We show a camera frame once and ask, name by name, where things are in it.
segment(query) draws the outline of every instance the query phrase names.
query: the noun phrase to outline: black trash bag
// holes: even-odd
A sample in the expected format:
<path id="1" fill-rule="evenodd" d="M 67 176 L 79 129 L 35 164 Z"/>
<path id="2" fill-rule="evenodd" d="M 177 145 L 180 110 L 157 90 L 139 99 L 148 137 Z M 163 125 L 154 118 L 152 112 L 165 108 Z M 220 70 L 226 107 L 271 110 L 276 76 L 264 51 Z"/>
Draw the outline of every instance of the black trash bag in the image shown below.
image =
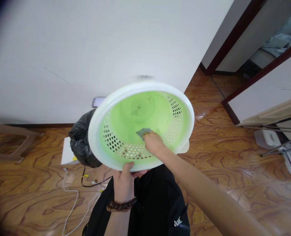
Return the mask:
<path id="1" fill-rule="evenodd" d="M 102 164 L 92 153 L 87 137 L 87 131 L 94 112 L 95 109 L 81 116 L 69 131 L 70 146 L 74 155 L 81 164 L 92 168 L 99 167 Z"/>

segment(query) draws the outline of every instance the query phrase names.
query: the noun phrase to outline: cleaning cloth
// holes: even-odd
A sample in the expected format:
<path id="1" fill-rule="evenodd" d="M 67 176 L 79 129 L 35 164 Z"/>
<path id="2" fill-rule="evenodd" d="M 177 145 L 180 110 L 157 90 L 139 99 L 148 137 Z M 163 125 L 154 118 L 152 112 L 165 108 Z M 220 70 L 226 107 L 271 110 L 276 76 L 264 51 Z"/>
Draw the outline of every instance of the cleaning cloth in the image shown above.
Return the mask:
<path id="1" fill-rule="evenodd" d="M 145 133 L 150 133 L 150 132 L 151 132 L 151 129 L 143 128 L 143 129 L 137 131 L 137 135 L 139 135 L 140 138 L 144 141 L 143 135 L 145 135 Z"/>

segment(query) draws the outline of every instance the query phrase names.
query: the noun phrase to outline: black cable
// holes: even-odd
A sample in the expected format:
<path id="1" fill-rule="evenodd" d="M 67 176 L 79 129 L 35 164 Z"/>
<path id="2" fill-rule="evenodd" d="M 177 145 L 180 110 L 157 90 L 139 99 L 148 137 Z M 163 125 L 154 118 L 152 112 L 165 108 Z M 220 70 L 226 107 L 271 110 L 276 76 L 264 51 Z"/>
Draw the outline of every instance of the black cable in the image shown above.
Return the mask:
<path id="1" fill-rule="evenodd" d="M 85 173 L 85 166 L 84 166 L 83 174 L 82 174 L 82 177 L 81 177 L 81 184 L 82 184 L 83 187 L 94 187 L 94 186 L 100 185 L 100 184 L 104 183 L 106 180 L 108 180 L 108 179 L 110 179 L 112 177 L 111 176 L 111 177 L 105 179 L 104 181 L 102 181 L 102 182 L 100 182 L 98 184 L 94 184 L 94 185 L 87 186 L 87 185 L 84 185 L 83 184 L 83 176 L 84 176 L 84 173 Z"/>

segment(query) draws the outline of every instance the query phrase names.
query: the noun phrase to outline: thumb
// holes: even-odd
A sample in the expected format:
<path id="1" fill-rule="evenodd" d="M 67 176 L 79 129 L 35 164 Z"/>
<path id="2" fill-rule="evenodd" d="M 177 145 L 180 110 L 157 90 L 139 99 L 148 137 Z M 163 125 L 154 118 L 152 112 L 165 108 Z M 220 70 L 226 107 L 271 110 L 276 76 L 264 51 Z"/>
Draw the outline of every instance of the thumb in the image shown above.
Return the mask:
<path id="1" fill-rule="evenodd" d="M 130 175 L 130 169 L 133 167 L 135 162 L 128 162 L 126 163 L 122 168 L 122 175 L 129 176 Z"/>

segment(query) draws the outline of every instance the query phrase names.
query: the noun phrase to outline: plastic basket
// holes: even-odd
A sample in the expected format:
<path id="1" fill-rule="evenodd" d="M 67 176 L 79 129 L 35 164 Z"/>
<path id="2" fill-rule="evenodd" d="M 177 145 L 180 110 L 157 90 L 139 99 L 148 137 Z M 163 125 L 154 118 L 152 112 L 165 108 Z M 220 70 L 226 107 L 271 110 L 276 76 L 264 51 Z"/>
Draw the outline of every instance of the plastic basket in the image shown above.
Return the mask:
<path id="1" fill-rule="evenodd" d="M 176 88 L 153 81 L 122 87 L 96 109 L 88 129 L 90 148 L 106 166 L 122 170 L 134 161 L 131 171 L 162 164 L 145 149 L 136 134 L 142 128 L 158 133 L 174 153 L 179 153 L 191 136 L 194 111 L 189 99 Z"/>

